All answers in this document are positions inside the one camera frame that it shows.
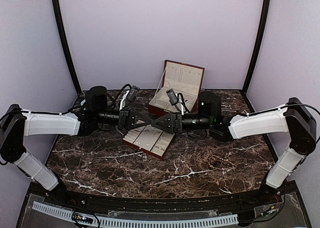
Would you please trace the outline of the black corner frame post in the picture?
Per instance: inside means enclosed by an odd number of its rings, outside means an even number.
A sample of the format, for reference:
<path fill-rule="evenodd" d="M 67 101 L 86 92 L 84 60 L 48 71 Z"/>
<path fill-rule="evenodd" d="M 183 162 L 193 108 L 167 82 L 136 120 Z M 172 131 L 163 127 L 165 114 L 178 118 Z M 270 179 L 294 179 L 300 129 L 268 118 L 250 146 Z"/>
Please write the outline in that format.
<path fill-rule="evenodd" d="M 266 23 L 267 23 L 267 18 L 268 18 L 268 13 L 269 13 L 269 7 L 270 7 L 270 2 L 271 0 L 262 0 L 262 8 L 261 8 L 261 13 L 260 13 L 260 18 L 259 18 L 259 24 L 258 24 L 258 29 L 256 33 L 256 39 L 250 59 L 250 63 L 248 66 L 248 70 L 246 73 L 246 77 L 244 80 L 244 84 L 242 86 L 242 92 L 244 95 L 247 95 L 254 72 L 255 68 L 257 65 L 261 45 L 263 42 L 263 37 L 265 33 L 265 28 L 266 28 Z"/>
<path fill-rule="evenodd" d="M 61 6 L 60 6 L 60 0 L 51 0 L 51 2 L 52 2 L 55 22 L 56 22 L 56 26 L 57 26 L 57 30 L 58 30 L 58 35 L 59 35 L 61 47 L 63 50 L 64 58 L 65 58 L 65 61 L 67 64 L 68 72 L 70 74 L 74 89 L 75 89 L 76 93 L 79 95 L 82 92 L 82 89 L 80 86 L 78 76 L 76 74 L 76 69 L 75 69 L 75 66 L 73 63 L 71 51 L 70 51 L 69 44 L 67 41 L 67 36 L 66 36 L 66 32 L 65 32 L 62 11 L 61 11 Z"/>

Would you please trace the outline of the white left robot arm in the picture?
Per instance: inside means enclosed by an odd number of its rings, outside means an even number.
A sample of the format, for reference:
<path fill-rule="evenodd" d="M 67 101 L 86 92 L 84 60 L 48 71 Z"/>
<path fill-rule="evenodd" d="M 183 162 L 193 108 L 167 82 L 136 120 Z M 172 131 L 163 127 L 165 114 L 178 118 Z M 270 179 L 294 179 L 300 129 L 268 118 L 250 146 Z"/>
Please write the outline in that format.
<path fill-rule="evenodd" d="M 149 125 L 151 120 L 131 110 L 89 110 L 65 113 L 36 112 L 24 110 L 12 104 L 0 119 L 1 165 L 14 164 L 32 180 L 51 192 L 51 198 L 60 206 L 71 201 L 70 194 L 64 190 L 61 179 L 35 158 L 24 147 L 24 138 L 34 135 L 87 136 L 106 124 L 119 130 L 132 130 Z"/>

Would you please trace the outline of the red open jewelry box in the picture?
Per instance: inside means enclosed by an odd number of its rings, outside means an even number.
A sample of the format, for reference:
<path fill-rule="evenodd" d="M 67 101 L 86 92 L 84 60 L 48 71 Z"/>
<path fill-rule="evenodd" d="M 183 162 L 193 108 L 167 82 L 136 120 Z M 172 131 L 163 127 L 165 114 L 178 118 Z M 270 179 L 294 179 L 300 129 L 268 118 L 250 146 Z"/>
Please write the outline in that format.
<path fill-rule="evenodd" d="M 195 111 L 204 73 L 203 67 L 165 60 L 162 78 L 154 97 L 148 104 L 148 111 L 156 116 L 177 111 L 176 107 L 170 104 L 167 95 L 169 89 L 173 89 L 176 94 L 182 93 L 188 110 Z"/>

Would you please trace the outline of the red jewelry tray insert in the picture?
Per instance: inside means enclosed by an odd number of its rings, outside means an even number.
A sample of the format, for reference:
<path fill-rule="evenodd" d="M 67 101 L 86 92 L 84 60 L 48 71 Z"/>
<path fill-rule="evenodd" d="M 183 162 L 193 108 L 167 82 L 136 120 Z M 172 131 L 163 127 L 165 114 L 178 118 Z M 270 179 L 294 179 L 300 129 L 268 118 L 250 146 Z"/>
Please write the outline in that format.
<path fill-rule="evenodd" d="M 163 160 L 174 136 L 147 125 L 130 130 L 122 141 L 126 145 Z"/>

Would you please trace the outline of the black corner frame post right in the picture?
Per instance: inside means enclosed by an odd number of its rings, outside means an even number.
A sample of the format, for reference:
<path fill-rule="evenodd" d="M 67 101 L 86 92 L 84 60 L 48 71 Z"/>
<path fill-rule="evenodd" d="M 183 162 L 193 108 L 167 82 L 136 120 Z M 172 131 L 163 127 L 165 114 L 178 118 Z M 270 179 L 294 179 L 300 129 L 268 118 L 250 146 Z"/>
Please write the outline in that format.
<path fill-rule="evenodd" d="M 262 0 L 262 8 L 261 8 L 261 13 L 260 13 L 260 18 L 259 18 L 259 24 L 258 24 L 258 29 L 256 33 L 256 39 L 250 59 L 250 63 L 248 66 L 248 70 L 246 73 L 246 77 L 244 80 L 244 84 L 242 86 L 242 92 L 244 95 L 247 95 L 254 72 L 255 68 L 257 65 L 261 45 L 263 42 L 263 37 L 265 33 L 265 28 L 266 28 L 266 23 L 267 23 L 267 18 L 268 18 L 268 13 L 269 13 L 269 7 L 270 7 L 270 2 L 271 0 Z"/>

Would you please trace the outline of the black corner frame post left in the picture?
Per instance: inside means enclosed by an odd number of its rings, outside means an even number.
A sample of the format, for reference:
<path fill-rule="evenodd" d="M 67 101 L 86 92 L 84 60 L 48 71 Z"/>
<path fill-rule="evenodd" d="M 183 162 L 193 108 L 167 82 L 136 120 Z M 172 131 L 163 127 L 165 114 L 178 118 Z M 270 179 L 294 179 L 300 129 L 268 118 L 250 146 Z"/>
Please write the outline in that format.
<path fill-rule="evenodd" d="M 51 0 L 51 2 L 52 2 L 55 22 L 56 22 L 56 26 L 57 26 L 57 30 L 58 30 L 58 35 L 59 35 L 61 47 L 63 50 L 64 58 L 65 58 L 65 61 L 67 64 L 68 72 L 70 74 L 74 89 L 75 89 L 76 93 L 79 95 L 82 92 L 82 89 L 80 86 L 78 76 L 76 74 L 76 69 L 75 69 L 75 66 L 73 63 L 71 51 L 70 51 L 69 44 L 67 41 L 67 36 L 66 36 L 66 32 L 65 32 L 62 11 L 61 11 L 61 6 L 60 6 L 60 0 Z"/>

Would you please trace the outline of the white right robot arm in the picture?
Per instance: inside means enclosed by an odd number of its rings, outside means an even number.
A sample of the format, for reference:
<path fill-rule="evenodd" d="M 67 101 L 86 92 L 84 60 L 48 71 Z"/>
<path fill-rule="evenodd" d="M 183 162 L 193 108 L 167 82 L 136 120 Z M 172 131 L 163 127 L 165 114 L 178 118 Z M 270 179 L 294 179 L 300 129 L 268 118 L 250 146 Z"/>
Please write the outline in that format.
<path fill-rule="evenodd" d="M 223 116 L 220 97 L 198 101 L 196 113 L 168 113 L 151 122 L 167 133 L 208 130 L 210 137 L 221 142 L 268 133 L 289 133 L 290 142 L 284 153 L 266 175 L 265 184 L 255 194 L 260 205 L 267 204 L 283 181 L 314 152 L 320 140 L 317 122 L 308 111 L 310 106 L 296 97 L 278 107 L 253 113 Z"/>

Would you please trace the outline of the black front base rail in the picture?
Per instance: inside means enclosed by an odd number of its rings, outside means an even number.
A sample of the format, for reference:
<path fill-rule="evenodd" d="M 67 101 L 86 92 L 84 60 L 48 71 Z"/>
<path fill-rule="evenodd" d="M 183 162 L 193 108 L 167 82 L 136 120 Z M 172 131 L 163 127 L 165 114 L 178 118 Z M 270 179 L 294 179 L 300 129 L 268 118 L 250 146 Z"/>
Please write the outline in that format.
<path fill-rule="evenodd" d="M 128 212 L 192 212 L 216 209 L 223 211 L 252 210 L 260 205 L 272 203 L 280 204 L 284 200 L 285 191 L 258 189 L 236 194 L 180 199 L 143 199 L 120 198 L 102 195 L 91 195 L 68 191 L 60 188 L 58 191 L 48 191 L 48 198 L 52 201 L 74 208 L 75 210 L 87 210 L 97 213 L 108 211 Z"/>

